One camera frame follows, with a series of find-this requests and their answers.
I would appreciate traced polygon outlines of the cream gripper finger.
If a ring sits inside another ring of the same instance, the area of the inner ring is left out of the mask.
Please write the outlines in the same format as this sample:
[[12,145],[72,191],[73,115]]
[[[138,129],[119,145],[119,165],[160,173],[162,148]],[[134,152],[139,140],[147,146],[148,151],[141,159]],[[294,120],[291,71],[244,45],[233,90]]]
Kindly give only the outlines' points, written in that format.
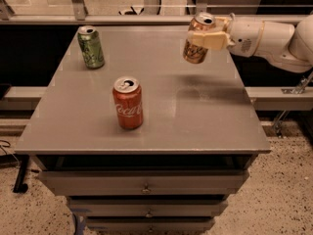
[[215,31],[225,31],[229,30],[229,27],[232,23],[230,17],[216,17],[215,18]]
[[190,30],[187,40],[193,45],[211,50],[222,50],[229,46],[229,35],[224,31],[204,32]]

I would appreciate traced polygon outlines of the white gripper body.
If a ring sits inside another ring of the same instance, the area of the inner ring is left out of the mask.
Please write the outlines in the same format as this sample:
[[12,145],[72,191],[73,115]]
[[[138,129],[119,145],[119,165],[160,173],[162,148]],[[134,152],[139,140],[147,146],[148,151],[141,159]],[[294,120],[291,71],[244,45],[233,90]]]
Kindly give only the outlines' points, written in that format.
[[256,51],[262,27],[261,20],[232,20],[227,29],[227,33],[230,35],[230,45],[227,49],[234,55],[251,57]]

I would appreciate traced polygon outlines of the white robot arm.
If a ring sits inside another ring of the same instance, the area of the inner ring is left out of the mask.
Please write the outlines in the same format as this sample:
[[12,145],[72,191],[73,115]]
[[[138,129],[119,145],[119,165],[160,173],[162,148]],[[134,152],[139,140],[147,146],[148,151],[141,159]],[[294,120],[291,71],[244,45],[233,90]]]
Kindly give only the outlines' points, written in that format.
[[264,21],[256,17],[195,16],[202,29],[190,29],[187,41],[197,47],[227,49],[241,57],[260,57],[284,71],[303,73],[313,67],[313,16],[297,25]]

